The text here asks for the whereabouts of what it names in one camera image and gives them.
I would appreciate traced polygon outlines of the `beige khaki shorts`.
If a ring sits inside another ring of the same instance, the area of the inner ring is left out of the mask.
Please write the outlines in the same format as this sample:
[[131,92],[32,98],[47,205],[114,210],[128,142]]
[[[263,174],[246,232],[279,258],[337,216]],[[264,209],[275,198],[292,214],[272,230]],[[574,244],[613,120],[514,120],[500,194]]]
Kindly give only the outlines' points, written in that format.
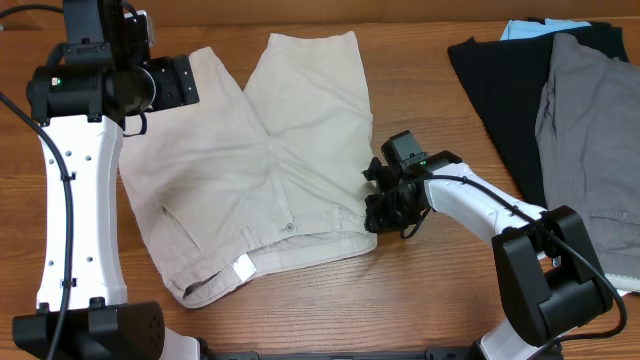
[[245,85],[210,48],[189,61],[198,102],[151,113],[119,161],[172,295],[201,308],[254,278],[372,251],[373,115],[356,35],[272,34]]

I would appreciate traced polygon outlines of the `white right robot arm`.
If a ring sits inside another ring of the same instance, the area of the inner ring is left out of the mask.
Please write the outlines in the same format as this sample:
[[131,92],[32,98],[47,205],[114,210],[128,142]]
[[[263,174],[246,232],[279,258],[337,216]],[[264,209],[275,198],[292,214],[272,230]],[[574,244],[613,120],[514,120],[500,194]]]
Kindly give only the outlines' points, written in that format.
[[605,278],[584,222],[561,206],[523,203],[482,180],[443,151],[386,150],[364,177],[365,227],[414,234],[430,211],[451,217],[487,242],[493,253],[505,320],[467,347],[432,348],[428,359],[561,359],[575,328],[619,301]]

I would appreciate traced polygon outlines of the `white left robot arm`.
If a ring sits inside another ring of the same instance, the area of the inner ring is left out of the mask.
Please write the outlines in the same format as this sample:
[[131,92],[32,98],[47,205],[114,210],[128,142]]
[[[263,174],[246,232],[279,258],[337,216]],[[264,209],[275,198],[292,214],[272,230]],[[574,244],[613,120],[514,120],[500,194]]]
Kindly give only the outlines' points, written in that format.
[[132,304],[117,240],[116,180],[130,116],[198,101],[184,56],[152,58],[149,16],[130,3],[66,0],[66,41],[27,86],[23,121],[42,144],[46,253],[36,311],[12,322],[39,359],[206,359],[154,301]]

